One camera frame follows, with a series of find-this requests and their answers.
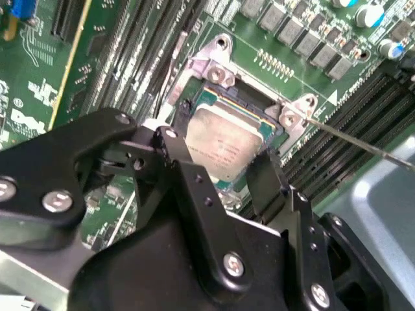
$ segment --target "motherboard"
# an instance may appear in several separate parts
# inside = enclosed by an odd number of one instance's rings
[[[253,220],[263,150],[313,203],[372,158],[285,102],[379,148],[415,121],[415,0],[0,0],[0,19],[0,148],[105,107],[155,118]],[[86,196],[85,245],[134,232],[134,195],[116,176]]]

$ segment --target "metal frame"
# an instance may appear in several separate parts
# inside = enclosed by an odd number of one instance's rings
[[[74,136],[82,138],[74,141]],[[10,165],[35,152],[42,156],[36,158],[37,166],[24,161]],[[376,310],[389,309],[389,294],[399,298],[394,301],[400,306],[407,303],[340,218],[316,219],[307,198],[289,186],[270,151],[255,159],[247,181],[254,205],[262,210],[259,214],[270,220],[281,238],[228,217],[206,169],[192,162],[184,137],[175,129],[136,128],[115,109],[92,113],[1,152],[0,169],[0,182],[16,188],[12,195],[0,192],[0,281],[18,289],[19,273],[24,294],[53,310],[67,299],[70,310],[102,310],[98,305],[125,310],[136,302],[137,293],[128,290],[136,286],[153,295],[163,286],[171,291],[156,302],[143,296],[148,308],[154,303],[171,306],[175,297],[185,294],[179,307],[186,310],[194,304],[245,310],[260,301],[280,310],[347,310],[345,289],[351,280],[362,284]],[[86,209],[83,192],[108,183],[114,174],[136,181],[139,230],[91,256],[76,238]],[[264,189],[264,183],[275,187]],[[65,195],[45,202],[56,191]],[[269,209],[280,206],[281,200],[282,209]],[[169,247],[154,251],[160,241]],[[353,269],[338,259],[333,262],[326,252],[333,241],[341,245]],[[267,245],[274,248],[272,256]],[[146,264],[126,264],[127,259]],[[183,267],[186,262],[191,269]],[[186,284],[197,279],[199,286],[191,285],[191,291],[183,293],[175,278],[155,286],[154,280],[164,277],[160,271],[175,264],[181,268],[172,275]],[[333,277],[335,269],[342,271],[338,279]],[[269,290],[272,293],[264,296]],[[113,294],[103,297],[103,292]]]

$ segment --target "screw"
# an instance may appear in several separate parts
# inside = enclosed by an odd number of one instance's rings
[[[130,119],[124,113],[116,115],[115,118],[123,124],[130,124]]]
[[[244,264],[239,257],[233,254],[226,254],[223,257],[223,265],[226,271],[233,277],[240,277],[244,274]]]
[[[225,80],[225,83],[227,86],[234,86],[235,85],[235,79],[234,77],[230,76]]]
[[[328,308],[330,306],[330,298],[324,288],[322,288],[319,284],[314,283],[311,285],[311,293],[313,294],[315,301],[322,308]]]
[[[37,24],[36,18],[32,17],[32,18],[28,19],[27,23],[30,26],[36,26],[36,24]]]
[[[16,186],[7,179],[0,179],[0,202],[7,201],[16,194]]]
[[[144,167],[145,161],[143,159],[136,159],[134,161],[134,170],[141,170]]]
[[[171,138],[177,137],[177,133],[174,130],[166,130],[166,134],[170,136]]]
[[[333,216],[332,219],[335,222],[335,224],[337,224],[339,226],[342,226],[343,225],[342,220],[339,217]]]
[[[71,208],[73,200],[67,191],[58,190],[47,193],[41,203],[49,212],[62,213]]]
[[[303,194],[297,192],[297,195],[301,199],[301,201],[303,201],[303,202],[307,202],[308,201],[307,198]]]
[[[294,118],[293,117],[285,117],[284,123],[285,123],[286,126],[292,126],[292,124],[294,123]]]
[[[212,67],[207,72],[207,78],[210,82],[215,84],[221,84],[225,79],[225,71],[218,67]]]

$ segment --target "green circuit board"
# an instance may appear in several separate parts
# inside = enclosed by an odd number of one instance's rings
[[[294,52],[296,44],[289,47],[279,41],[276,37],[280,30],[268,31],[261,27],[261,21],[274,3],[278,3],[279,7],[286,10],[286,15],[292,17],[299,1],[249,2],[263,3],[253,18],[248,18],[241,12],[244,1],[208,1],[205,12],[189,34],[179,55],[177,70],[183,69],[186,60],[215,36],[229,34],[233,40],[231,61],[234,64],[244,73],[260,81],[261,85],[267,86],[289,101],[296,100],[306,93],[316,95],[318,105],[313,117],[321,122],[328,120],[381,64],[385,58],[379,54],[379,42],[391,38],[391,32],[397,24],[405,20],[414,8],[414,3],[407,0],[382,1],[385,17],[378,27],[368,29],[356,26],[355,15],[360,5],[371,1],[358,1],[355,6],[347,8],[335,8],[330,1],[310,2],[306,10],[308,13],[304,13],[300,18],[305,29],[311,26],[311,16],[319,13],[325,16],[324,26],[318,31],[321,44],[332,46],[338,57],[341,56],[351,63],[351,67],[342,78],[335,80],[327,75],[327,71],[311,63],[312,56],[307,59]],[[331,43],[327,34],[334,28],[341,30],[341,36]],[[413,47],[414,40],[415,33],[408,31],[402,39],[406,50]],[[355,42],[356,46],[353,51],[346,54],[342,47],[349,41]],[[189,83],[180,98],[194,98],[200,85],[197,82]],[[315,131],[315,127],[309,126],[302,137],[282,155],[282,163],[285,164]],[[275,147],[281,145],[286,138],[287,136],[278,137],[274,143]]]
[[[75,37],[65,41],[52,33],[60,2],[38,0],[34,18],[18,21],[15,38],[0,38],[0,148],[9,148],[107,106],[120,108],[141,121],[151,115],[151,106],[158,94],[145,96],[145,88],[152,86],[151,81],[157,77],[156,70],[164,70],[161,59],[175,43],[173,38],[181,31],[179,25],[185,25],[178,22],[190,11],[188,5],[197,1],[182,0],[181,6],[176,5],[177,2],[85,1],[78,12],[79,23],[71,29]],[[410,20],[414,18],[411,17],[414,0],[378,1],[385,10],[382,23],[371,29],[356,26],[358,9],[372,2],[358,1],[351,7],[335,8],[329,0],[208,0],[194,25],[181,37],[183,44],[170,72],[166,97],[174,89],[190,57],[215,36],[227,34],[233,43],[231,62],[238,70],[285,100],[314,94],[318,105],[313,117],[325,122],[383,62],[385,58],[379,54],[379,43],[383,39],[400,42],[406,51],[415,43]],[[254,10],[246,9],[248,4],[254,7],[256,3],[260,5]],[[303,11],[298,15],[296,10],[300,3],[303,3]],[[285,15],[284,22],[281,20],[284,26],[270,30],[266,29],[264,20],[272,6],[283,10]],[[10,7],[1,6],[0,9],[0,33],[4,36],[10,28]],[[316,52],[308,57],[301,56],[297,51],[301,36],[290,44],[283,43],[288,39],[280,37],[292,20],[301,25],[302,36],[305,35],[319,14],[324,18],[313,30],[319,47],[330,46],[335,51],[335,58],[345,60],[345,64],[350,65],[345,72],[333,71],[333,62],[327,66],[318,65],[314,60]],[[171,17],[171,23],[164,23],[168,20],[166,16]],[[410,27],[401,27],[397,32],[402,24]],[[334,29],[340,34],[332,40],[329,34]],[[156,46],[158,49],[144,48],[153,43],[160,43]],[[354,46],[345,50],[348,43]],[[135,61],[146,60],[149,54],[154,58],[136,68]],[[133,85],[133,75],[142,72],[146,74],[138,80],[140,83]],[[177,103],[183,99],[194,100],[203,85],[203,80],[190,79]],[[117,94],[125,95],[126,99],[118,101]],[[301,138],[282,155],[283,164],[289,162],[315,131],[314,127],[307,127]],[[287,137],[286,133],[278,136],[272,145],[277,148]],[[240,176],[220,190],[224,191],[223,195],[241,194],[242,207],[249,202],[245,186],[244,177]],[[130,179],[116,178],[108,188],[86,196],[88,211],[82,226],[84,243],[99,250],[110,240],[117,240],[134,230],[137,206],[134,198],[131,199],[133,193]]]
[[[99,251],[134,232],[137,203],[132,179],[115,177],[106,188],[89,193],[86,205],[81,237],[93,251]]]
[[[18,23],[12,41],[0,39],[0,114],[3,148],[45,133],[65,72],[71,46],[50,35],[54,1],[40,1],[35,26]],[[0,32],[8,26],[1,16]]]

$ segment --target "screw head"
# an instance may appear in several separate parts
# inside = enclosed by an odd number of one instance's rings
[[[123,124],[130,124],[130,119],[124,114],[121,113],[119,115],[116,115],[115,118],[118,120],[118,122]]]
[[[226,254],[223,257],[223,265],[226,271],[233,277],[240,277],[244,274],[244,264],[238,256]]]
[[[71,208],[73,200],[64,190],[48,192],[41,201],[44,208],[52,213],[62,213]]]
[[[335,224],[337,224],[338,226],[342,226],[343,225],[342,220],[339,217],[333,216],[332,219],[335,222]]]
[[[166,130],[166,134],[171,138],[177,138],[177,133],[173,130]]]
[[[7,201],[16,194],[16,186],[7,179],[0,179],[0,202]]]
[[[303,202],[307,202],[307,198],[304,196],[304,194],[297,192],[298,197],[301,199],[301,201]]]
[[[316,283],[311,285],[311,293],[319,306],[322,308],[328,308],[330,306],[330,298],[321,285]]]

